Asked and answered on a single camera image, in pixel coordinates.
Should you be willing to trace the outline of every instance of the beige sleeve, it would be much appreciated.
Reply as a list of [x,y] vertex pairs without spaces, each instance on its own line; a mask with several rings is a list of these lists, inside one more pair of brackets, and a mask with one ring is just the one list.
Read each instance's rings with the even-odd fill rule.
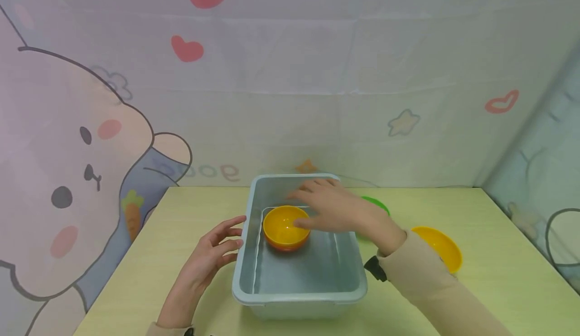
[[193,326],[186,328],[160,328],[155,322],[149,325],[145,336],[193,336]]
[[508,336],[508,329],[447,270],[417,234],[396,252],[377,255],[387,279],[442,336]]

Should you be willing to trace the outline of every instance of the plastic bin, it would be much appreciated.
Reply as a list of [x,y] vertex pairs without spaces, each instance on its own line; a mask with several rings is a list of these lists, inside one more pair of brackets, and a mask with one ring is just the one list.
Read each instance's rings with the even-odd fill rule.
[[262,319],[333,318],[367,293],[355,234],[313,230],[309,240],[295,252],[279,252],[264,239],[262,221],[277,206],[313,210],[286,196],[309,178],[333,178],[329,173],[312,175],[263,175],[252,182],[232,292],[243,305]]

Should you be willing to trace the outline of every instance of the left hand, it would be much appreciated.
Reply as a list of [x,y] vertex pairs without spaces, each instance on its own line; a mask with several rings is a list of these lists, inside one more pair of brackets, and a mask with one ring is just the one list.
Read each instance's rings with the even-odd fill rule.
[[245,220],[245,216],[226,220],[201,237],[165,299],[157,319],[157,326],[161,328],[190,326],[199,299],[214,276],[226,264],[236,261],[238,255],[232,252],[240,249],[243,241],[224,240],[228,237],[241,236],[242,229],[233,226]]

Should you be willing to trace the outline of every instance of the pink cheek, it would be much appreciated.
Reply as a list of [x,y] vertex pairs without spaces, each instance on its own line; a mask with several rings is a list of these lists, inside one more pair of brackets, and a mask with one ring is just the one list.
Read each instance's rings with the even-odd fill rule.
[[107,119],[97,129],[97,135],[100,139],[111,139],[119,134],[121,127],[121,122],[117,119]]
[[76,226],[67,226],[66,228],[60,230],[57,236],[54,237],[52,245],[50,246],[50,255],[56,257],[56,259],[61,259],[73,248],[74,243],[77,241],[77,236],[79,235],[79,229]]

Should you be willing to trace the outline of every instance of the yellow bowl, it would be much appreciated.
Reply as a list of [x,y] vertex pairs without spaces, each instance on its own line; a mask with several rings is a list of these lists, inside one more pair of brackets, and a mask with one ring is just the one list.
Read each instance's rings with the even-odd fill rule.
[[264,218],[264,235],[266,241],[280,251],[295,251],[300,248],[310,235],[310,230],[294,226],[294,220],[308,218],[306,211],[294,206],[281,206],[272,209]]
[[434,228],[417,226],[412,231],[417,233],[428,245],[431,246],[443,259],[443,263],[449,268],[449,272],[456,273],[463,263],[463,256],[459,247],[450,237]]

